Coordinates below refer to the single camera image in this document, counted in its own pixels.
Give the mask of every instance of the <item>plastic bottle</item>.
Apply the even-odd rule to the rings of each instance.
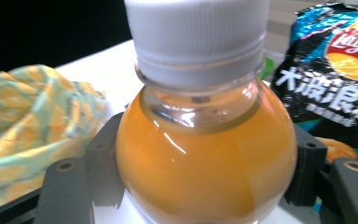
[[[117,166],[155,223],[255,223],[296,166],[293,125],[258,78],[267,0],[126,0],[145,86]]]

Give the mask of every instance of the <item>white bottle cap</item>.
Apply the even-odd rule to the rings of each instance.
[[[173,88],[223,84],[263,61],[269,0],[125,0],[138,66]]]

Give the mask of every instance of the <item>black chip bag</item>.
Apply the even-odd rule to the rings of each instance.
[[[297,13],[290,48],[271,88],[294,123],[328,147],[327,159],[358,159],[358,9]]]

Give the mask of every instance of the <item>crumpled bag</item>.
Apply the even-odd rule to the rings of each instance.
[[[0,72],[0,206],[40,188],[53,162],[81,157],[106,106],[89,83],[44,65]]]

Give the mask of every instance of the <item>orange liquid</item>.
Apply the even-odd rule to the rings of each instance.
[[[117,134],[117,165],[147,216],[162,224],[253,223],[277,205],[296,166],[296,141],[282,104],[263,89],[243,123],[199,134],[176,132],[136,97]]]

